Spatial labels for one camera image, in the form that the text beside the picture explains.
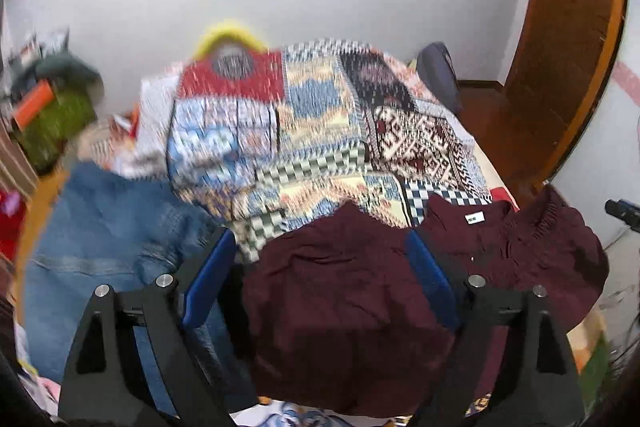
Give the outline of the maroon button-down shirt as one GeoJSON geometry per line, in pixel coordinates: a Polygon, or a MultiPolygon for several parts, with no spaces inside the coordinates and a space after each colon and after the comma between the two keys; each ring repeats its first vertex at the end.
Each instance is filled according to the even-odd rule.
{"type": "Polygon", "coordinates": [[[243,287],[260,395],[347,415],[413,412],[454,345],[425,272],[432,259],[491,287],[546,288],[563,329],[586,317],[610,271],[597,235],[552,187],[523,209],[432,195],[418,231],[423,254],[410,253],[409,229],[345,202],[262,248],[243,287]]]}

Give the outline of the folded blue denim jeans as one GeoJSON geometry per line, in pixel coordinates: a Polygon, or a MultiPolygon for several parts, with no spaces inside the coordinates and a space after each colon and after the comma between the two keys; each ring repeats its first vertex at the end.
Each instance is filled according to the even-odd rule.
{"type": "MultiPolygon", "coordinates": [[[[96,286],[135,291],[160,274],[176,272],[183,261],[204,251],[215,225],[202,207],[178,199],[168,183],[129,180],[93,162],[78,162],[23,279],[23,327],[39,374],[62,384],[78,322],[96,286]]],[[[230,412],[257,403],[242,360],[252,347],[242,306],[242,268],[233,265],[205,325],[193,333],[207,376],[225,384],[230,412]]],[[[149,336],[142,329],[135,332],[155,404],[172,414],[149,336]]]]}

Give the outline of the wooden door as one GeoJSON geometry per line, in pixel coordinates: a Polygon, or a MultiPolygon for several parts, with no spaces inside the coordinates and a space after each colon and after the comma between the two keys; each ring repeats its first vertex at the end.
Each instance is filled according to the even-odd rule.
{"type": "Polygon", "coordinates": [[[624,28],[627,0],[528,0],[506,80],[518,116],[509,179],[525,194],[551,179],[580,139],[624,28]]]}

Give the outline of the dark grey backpack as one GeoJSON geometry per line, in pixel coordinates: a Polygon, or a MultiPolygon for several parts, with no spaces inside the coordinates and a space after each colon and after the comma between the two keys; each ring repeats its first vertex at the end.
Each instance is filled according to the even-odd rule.
{"type": "Polygon", "coordinates": [[[445,43],[432,42],[416,58],[416,72],[434,97],[451,113],[462,109],[458,78],[445,43]]]}

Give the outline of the green fabric pile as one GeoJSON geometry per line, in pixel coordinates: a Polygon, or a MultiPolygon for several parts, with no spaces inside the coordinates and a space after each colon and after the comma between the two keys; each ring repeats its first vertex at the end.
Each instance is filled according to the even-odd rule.
{"type": "Polygon", "coordinates": [[[88,94],[76,90],[58,91],[47,105],[17,135],[24,153],[38,173],[48,170],[64,153],[66,144],[96,120],[88,94]]]}

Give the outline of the colourful patchwork bedspread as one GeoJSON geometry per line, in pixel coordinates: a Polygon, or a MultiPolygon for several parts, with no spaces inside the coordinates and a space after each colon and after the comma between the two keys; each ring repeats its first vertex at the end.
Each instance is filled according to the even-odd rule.
{"type": "Polygon", "coordinates": [[[229,225],[243,309],[262,248],[345,202],[411,230],[432,195],[491,201],[475,140],[454,113],[414,69],[357,41],[214,49],[145,79],[136,130],[110,167],[163,179],[229,225]]]}

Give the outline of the orange box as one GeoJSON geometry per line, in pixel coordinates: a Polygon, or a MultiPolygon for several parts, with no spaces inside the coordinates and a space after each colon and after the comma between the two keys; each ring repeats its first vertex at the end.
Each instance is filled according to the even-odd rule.
{"type": "Polygon", "coordinates": [[[15,106],[12,122],[17,129],[24,130],[55,98],[49,80],[41,79],[15,106]]]}

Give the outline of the dark teal plush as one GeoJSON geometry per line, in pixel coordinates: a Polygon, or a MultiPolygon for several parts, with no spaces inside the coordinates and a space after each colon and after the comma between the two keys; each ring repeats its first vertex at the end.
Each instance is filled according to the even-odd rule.
{"type": "Polygon", "coordinates": [[[63,52],[48,55],[35,67],[35,77],[53,83],[58,89],[89,92],[101,86],[99,72],[73,54],[63,52]]]}

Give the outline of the yellow printed garment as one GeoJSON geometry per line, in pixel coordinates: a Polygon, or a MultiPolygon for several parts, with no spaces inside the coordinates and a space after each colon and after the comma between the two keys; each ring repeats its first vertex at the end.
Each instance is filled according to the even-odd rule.
{"type": "Polygon", "coordinates": [[[198,39],[195,51],[192,54],[192,60],[203,60],[218,46],[223,46],[227,43],[235,43],[255,52],[268,50],[268,46],[245,26],[235,20],[224,20],[221,23],[213,24],[204,31],[204,34],[198,39]]]}

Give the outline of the pink heart wall decoration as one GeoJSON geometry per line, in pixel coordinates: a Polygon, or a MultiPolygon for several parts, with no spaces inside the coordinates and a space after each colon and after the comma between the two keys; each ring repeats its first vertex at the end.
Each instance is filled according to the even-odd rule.
{"type": "Polygon", "coordinates": [[[640,106],[640,79],[624,62],[617,62],[612,69],[611,79],[626,95],[640,106]]]}

